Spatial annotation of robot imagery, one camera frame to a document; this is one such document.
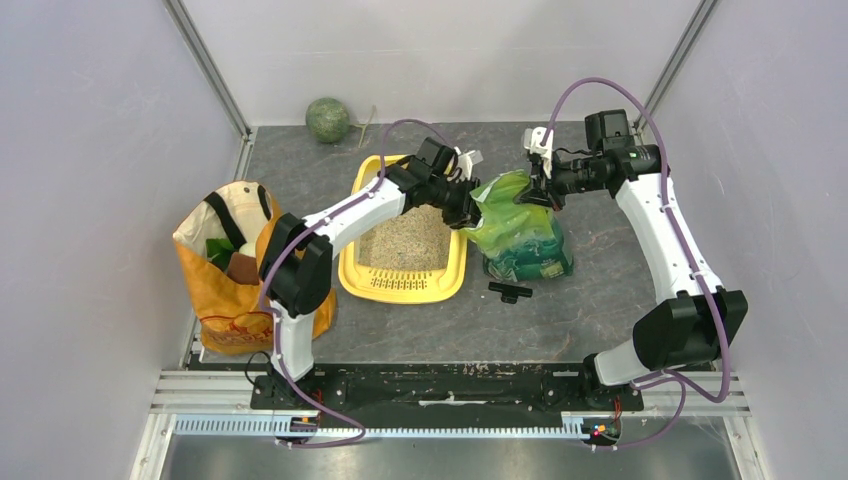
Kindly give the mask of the green litter bag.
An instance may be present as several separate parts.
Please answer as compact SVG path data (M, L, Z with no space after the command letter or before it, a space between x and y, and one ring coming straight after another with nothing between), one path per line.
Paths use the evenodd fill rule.
M485 272L501 282L573 274L573 253L553 210L517 202L530 185L527 172L514 170L471 192L481 219L463 232L483 255Z

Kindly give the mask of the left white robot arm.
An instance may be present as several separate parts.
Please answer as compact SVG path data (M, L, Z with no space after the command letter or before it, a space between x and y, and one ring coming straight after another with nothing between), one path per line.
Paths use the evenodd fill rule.
M335 257L372 228L422 205L440 210L454 230L477 225L472 192L480 181L473 168L482 160L477 150L428 137L416 153L381 164L348 198L304 218L286 213L275 221L259 267L259 300L273 319L271 363L281 374L275 394L288 407L304 407L314 393L306 375L314 367L314 317L329 296Z

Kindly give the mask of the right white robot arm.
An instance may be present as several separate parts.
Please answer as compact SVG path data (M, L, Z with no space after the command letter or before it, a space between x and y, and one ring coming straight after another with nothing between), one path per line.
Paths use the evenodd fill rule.
M565 160L553 147L552 132L526 130L531 184L516 200L560 210L568 195L607 191L643 251L656 307L635 324L630 340L589 357L589 374L577 382L579 400L601 409L616 398L617 386L722 358L748 302L742 291L724 287L698 249L658 145L637 144L623 110L587 116L585 133L587 157Z

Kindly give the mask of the yellow litter box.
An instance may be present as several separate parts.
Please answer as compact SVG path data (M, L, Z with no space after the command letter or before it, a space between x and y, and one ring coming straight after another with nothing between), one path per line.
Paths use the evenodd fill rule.
M427 205L383 222L339 255L338 278L350 294L391 304L444 301L465 278L468 242Z

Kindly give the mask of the black bag clip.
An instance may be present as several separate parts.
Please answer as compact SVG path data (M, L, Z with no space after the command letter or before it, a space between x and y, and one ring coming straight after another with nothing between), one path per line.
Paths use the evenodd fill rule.
M532 298L533 290L520 285L490 282L488 290L498 293L500 300L506 304L516 304L520 298Z

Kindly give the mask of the green round ball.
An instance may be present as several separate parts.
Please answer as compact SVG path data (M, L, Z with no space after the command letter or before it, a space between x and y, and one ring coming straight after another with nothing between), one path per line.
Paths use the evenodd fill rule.
M305 123L318 142L333 144L347 135L350 129L350 114L340 100L323 97L309 104Z

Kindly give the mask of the orange shopping bag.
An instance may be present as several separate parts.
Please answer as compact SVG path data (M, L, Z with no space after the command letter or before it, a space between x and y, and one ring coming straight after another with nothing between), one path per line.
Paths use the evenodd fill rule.
M260 183L236 181L210 192L172 234L201 343L224 355L272 348L260 266L282 209Z

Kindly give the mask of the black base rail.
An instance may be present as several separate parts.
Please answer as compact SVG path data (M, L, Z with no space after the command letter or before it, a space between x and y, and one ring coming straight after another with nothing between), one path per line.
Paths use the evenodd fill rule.
M319 403L323 428L556 427L564 413L644 408L632 388L599 386L581 363L319 363L294 386L267 366L251 384L251 409Z

